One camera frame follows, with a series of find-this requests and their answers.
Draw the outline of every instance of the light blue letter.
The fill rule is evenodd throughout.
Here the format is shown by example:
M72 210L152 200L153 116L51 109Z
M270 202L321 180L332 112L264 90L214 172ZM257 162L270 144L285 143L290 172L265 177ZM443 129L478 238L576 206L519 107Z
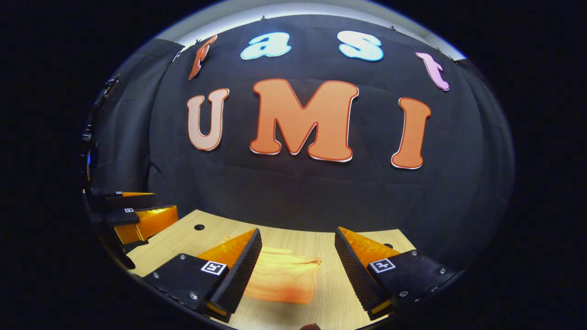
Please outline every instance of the light blue letter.
M336 37L344 42L338 46L338 49L347 57L360 58L371 62L383 58L383 51L379 48L381 41L372 35L355 31L341 31Z
M289 35L285 32L273 32L260 35L249 41L251 46L245 48L241 53L241 59L256 59L261 56L274 58L289 52Z

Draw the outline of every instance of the orange cloth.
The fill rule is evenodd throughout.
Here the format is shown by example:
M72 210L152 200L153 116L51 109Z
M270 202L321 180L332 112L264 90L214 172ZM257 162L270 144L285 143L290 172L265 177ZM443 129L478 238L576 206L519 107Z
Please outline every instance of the orange cloth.
M310 304L314 299L319 258L263 246L244 295L261 300Z

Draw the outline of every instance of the wooden table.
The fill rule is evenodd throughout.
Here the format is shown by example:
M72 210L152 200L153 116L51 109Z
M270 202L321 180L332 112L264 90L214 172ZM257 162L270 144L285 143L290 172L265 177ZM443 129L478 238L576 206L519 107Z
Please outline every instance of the wooden table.
M197 224L204 225L205 229L195 230ZM136 265L130 272L144 277L179 253L197 256L221 244L227 235L236 237L254 228L259 228L263 246L286 248L296 254L323 260L318 270L314 300L309 305L300 305L243 296L228 326L240 330L299 330L303 325L316 323L322 330L353 330L375 322L369 320L351 287L334 247L334 232L264 227L195 210L149 239L149 244L129 252L128 256ZM399 230L361 235L389 243L399 252L415 249Z

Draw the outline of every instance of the foam letter cutout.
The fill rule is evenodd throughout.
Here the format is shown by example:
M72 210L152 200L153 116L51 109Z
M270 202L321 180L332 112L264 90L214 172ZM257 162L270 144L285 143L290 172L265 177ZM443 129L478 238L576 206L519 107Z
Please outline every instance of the foam letter cutout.
M432 81L438 86L438 88L442 89L443 91L447 92L449 89L448 83L442 79L440 76L440 71L442 71L442 66L436 63L432 56L426 53L416 53L416 56L424 60L424 64L426 65L426 70L428 70L428 75L432 78Z
M259 123L257 139L251 151L278 154L281 143L275 140L275 125L279 125L291 154L298 154L310 132L316 128L316 140L308 147L314 159L349 161L353 151L348 146L350 106L359 95L359 88L348 82L324 82L308 104L302 107L298 97L285 79L267 79L253 86L259 94Z
M274 58L289 52L292 48L288 46L289 35L285 32L273 32L260 35L251 39L251 46L245 48L241 53L242 59L256 59L261 56Z
M228 97L229 92L227 88L221 88L208 95L212 111L210 115L210 132L206 136L200 132L200 106L204 103L204 96L194 96L187 101L187 129L191 144L194 147L200 150L210 151L220 144L220 138L222 138L224 99Z
M401 169L419 169L424 163L421 152L430 108L409 97L400 98L398 103L404 111L404 130L400 149L392 156L392 165Z
M208 55L208 50L210 49L210 44L214 43L216 41L216 38L218 38L218 35L214 35L212 38L206 41L206 43L204 43L202 47L198 49L198 51L196 51L194 66L192 66L191 68L190 77L188 78L188 81L195 77L198 74L198 72L200 72L200 62L202 62L206 58L206 55Z
M338 49L350 58L360 58L375 62L383 58L381 41L372 35L355 31L341 31L336 36L344 42Z

